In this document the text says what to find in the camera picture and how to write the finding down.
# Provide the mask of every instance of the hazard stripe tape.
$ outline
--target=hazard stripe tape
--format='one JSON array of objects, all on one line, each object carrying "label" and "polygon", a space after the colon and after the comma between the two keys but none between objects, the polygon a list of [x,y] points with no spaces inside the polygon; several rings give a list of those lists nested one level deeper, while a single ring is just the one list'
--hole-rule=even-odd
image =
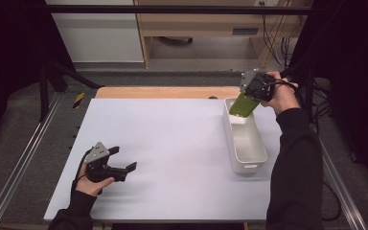
[{"label": "hazard stripe tape", "polygon": [[74,101],[73,108],[78,108],[80,106],[83,95],[84,95],[84,93],[79,93],[79,95],[77,95],[76,100]]}]

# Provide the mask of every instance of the white container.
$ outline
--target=white container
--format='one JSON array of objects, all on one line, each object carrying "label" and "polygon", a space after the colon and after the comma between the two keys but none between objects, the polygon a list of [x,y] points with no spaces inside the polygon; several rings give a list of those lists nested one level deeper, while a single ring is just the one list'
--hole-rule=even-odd
[{"label": "white container", "polygon": [[223,109],[223,123],[231,165],[235,173],[251,174],[267,160],[267,153],[253,112],[247,118],[229,114],[229,109],[235,100],[235,98],[226,99]]}]

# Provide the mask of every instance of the green object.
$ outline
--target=green object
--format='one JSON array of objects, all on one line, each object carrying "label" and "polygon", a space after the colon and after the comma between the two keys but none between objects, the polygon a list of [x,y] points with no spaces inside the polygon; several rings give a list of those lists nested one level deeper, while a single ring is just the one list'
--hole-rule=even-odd
[{"label": "green object", "polygon": [[232,104],[229,109],[229,114],[246,118],[253,112],[253,110],[259,105],[259,102],[256,102],[246,96],[243,93],[235,99],[234,104]]}]

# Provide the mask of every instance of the wall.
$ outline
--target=wall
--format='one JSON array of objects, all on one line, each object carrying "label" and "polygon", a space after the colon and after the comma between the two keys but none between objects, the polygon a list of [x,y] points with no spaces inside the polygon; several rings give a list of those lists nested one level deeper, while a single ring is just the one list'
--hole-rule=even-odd
[{"label": "wall", "polygon": [[[46,0],[48,5],[133,5],[131,0]],[[143,62],[135,14],[54,13],[73,62]]]}]

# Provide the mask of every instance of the forearm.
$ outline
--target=forearm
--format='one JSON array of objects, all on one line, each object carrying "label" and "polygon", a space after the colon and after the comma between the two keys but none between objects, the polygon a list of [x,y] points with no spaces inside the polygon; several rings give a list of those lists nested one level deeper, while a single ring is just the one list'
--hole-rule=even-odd
[{"label": "forearm", "polygon": [[322,151],[307,113],[292,108],[277,118],[283,135],[271,176],[267,229],[322,229]]},{"label": "forearm", "polygon": [[95,196],[75,191],[69,207],[58,210],[57,215],[50,223],[49,230],[91,230],[93,228],[93,220],[90,212],[95,200]]}]

